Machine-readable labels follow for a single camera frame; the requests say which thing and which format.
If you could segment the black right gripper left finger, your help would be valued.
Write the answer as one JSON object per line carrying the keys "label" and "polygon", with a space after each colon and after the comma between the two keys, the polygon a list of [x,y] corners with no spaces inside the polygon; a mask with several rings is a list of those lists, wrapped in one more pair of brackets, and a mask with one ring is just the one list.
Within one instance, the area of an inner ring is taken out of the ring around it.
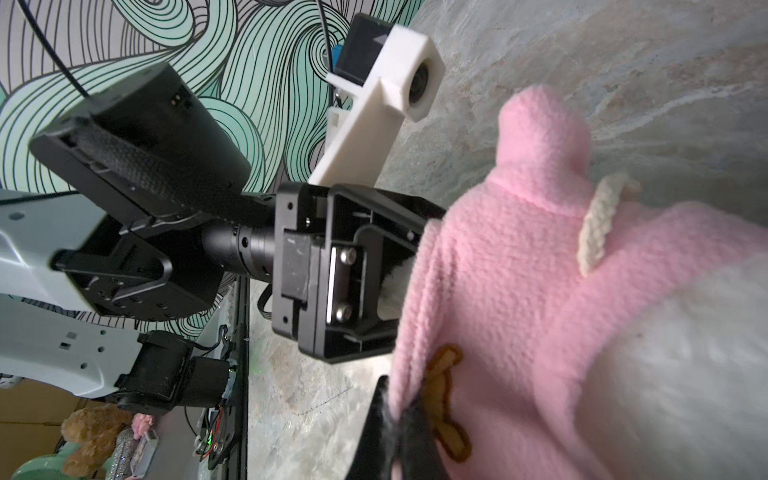
{"label": "black right gripper left finger", "polygon": [[389,480],[392,478],[393,441],[387,437],[385,396],[389,376],[382,375],[375,386],[347,480]]}

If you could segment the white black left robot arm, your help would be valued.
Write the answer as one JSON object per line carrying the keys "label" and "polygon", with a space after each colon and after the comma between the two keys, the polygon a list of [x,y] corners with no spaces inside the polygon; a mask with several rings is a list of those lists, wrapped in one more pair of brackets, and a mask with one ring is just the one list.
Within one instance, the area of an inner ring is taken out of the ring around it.
{"label": "white black left robot arm", "polygon": [[245,191],[244,156],[169,65],[80,101],[31,142],[75,191],[1,203],[2,373],[142,413],[223,404],[245,381],[245,347],[214,357],[75,313],[179,320],[210,309],[228,274],[266,284],[272,329],[308,356],[391,352],[399,322],[379,311],[382,284],[443,211],[375,182],[442,77],[428,60],[337,77],[354,103],[333,112],[328,154],[274,194]]}

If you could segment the pink knitted bear sweater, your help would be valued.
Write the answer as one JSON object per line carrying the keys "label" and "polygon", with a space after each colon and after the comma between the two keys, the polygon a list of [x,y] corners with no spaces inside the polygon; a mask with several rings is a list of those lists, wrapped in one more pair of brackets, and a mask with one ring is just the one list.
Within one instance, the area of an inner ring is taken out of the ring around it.
{"label": "pink knitted bear sweater", "polygon": [[767,230],[586,176],[545,86],[429,222],[385,395],[387,479],[763,479]]}

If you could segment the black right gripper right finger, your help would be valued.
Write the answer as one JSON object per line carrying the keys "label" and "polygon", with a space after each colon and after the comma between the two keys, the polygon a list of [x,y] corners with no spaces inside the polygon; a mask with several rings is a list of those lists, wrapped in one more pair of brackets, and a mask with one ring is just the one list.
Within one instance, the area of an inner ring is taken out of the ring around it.
{"label": "black right gripper right finger", "polygon": [[413,401],[397,426],[395,460],[405,480],[448,480],[424,403]]}

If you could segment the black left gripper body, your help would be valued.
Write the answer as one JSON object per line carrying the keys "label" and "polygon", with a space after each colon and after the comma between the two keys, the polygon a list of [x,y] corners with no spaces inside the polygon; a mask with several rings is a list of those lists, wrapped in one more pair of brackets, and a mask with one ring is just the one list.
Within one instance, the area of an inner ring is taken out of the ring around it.
{"label": "black left gripper body", "polygon": [[424,198],[371,187],[282,185],[273,332],[326,363],[390,353],[398,320],[378,313],[382,283],[416,254],[427,223],[444,214]]}

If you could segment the white plush teddy bear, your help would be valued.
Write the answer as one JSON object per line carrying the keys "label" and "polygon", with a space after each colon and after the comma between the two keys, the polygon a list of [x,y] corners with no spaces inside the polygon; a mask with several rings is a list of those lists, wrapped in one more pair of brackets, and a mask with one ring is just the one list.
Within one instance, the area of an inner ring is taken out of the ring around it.
{"label": "white plush teddy bear", "polygon": [[582,277],[569,251],[396,267],[387,394],[422,401],[451,479],[763,479],[767,256]]}

